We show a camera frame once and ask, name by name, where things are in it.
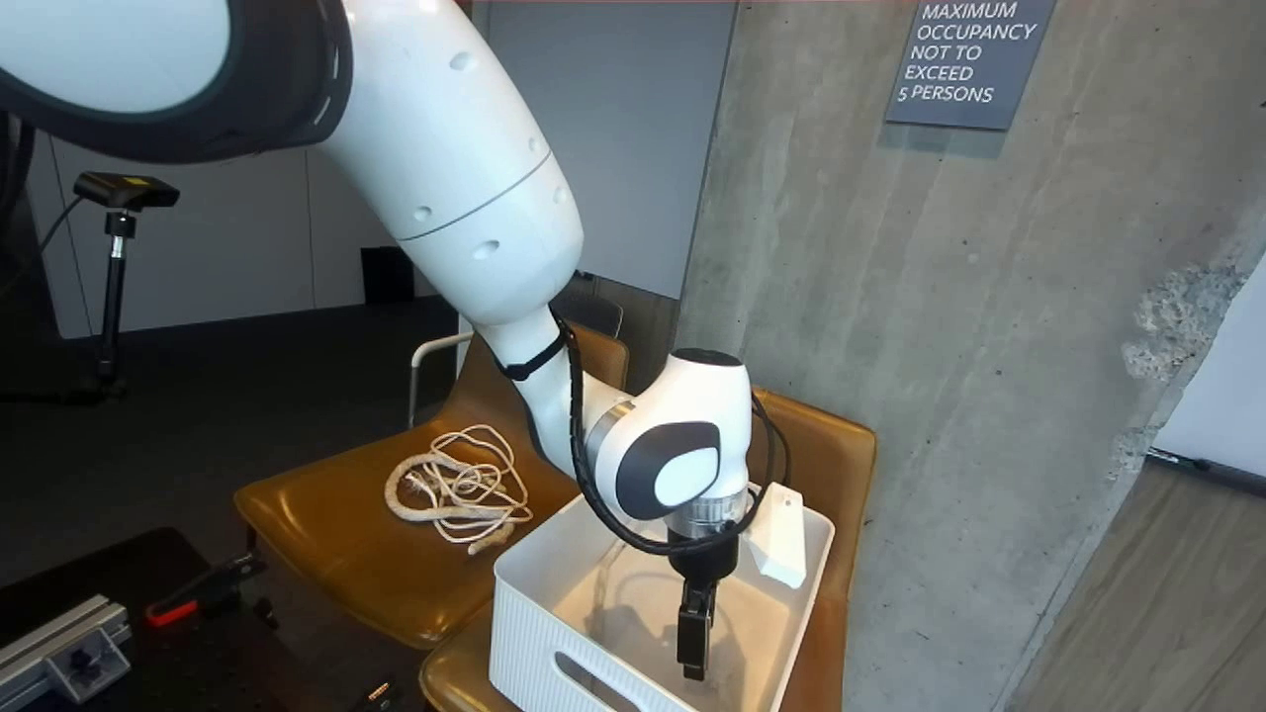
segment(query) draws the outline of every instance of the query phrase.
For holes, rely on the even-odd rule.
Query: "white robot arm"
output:
[[[0,15],[0,110],[46,135],[141,160],[328,150],[501,358],[590,507],[621,534],[669,519],[672,542],[634,547],[672,552],[697,592],[726,573],[691,582],[689,559],[731,551],[751,514],[746,366],[672,353],[640,395],[577,373],[551,312],[581,255],[573,192],[449,0],[0,0]]]

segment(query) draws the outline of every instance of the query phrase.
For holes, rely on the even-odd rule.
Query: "wooden chair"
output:
[[[630,346],[590,329],[573,332],[585,373],[621,389]],[[400,643],[431,647],[472,611],[487,607],[494,588],[491,563],[501,547],[468,559],[462,547],[447,547],[431,527],[400,522],[382,507],[382,478],[400,460],[428,452],[436,436],[468,424],[491,424],[505,436],[528,489],[534,522],[545,522],[577,493],[577,487],[534,452],[519,391],[487,344],[474,340],[449,395],[431,420],[391,440],[249,482],[232,493],[238,514],[265,552],[282,559],[357,622]]]
[[[807,407],[800,400],[756,391],[789,452],[789,487],[801,503],[834,522],[822,586],[801,634],[785,712],[841,706],[847,606],[853,586],[859,542],[865,527],[865,499],[876,444],[862,424]],[[751,472],[768,455],[764,426],[751,429]],[[511,706],[487,680],[491,617],[474,617],[447,635],[419,668],[423,696],[443,712],[501,712]]]

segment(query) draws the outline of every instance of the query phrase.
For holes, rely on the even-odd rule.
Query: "concrete wall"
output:
[[[1266,245],[1266,4],[1056,0],[1007,135],[880,125],[911,15],[738,6],[676,344],[880,436],[847,700],[967,712]]]

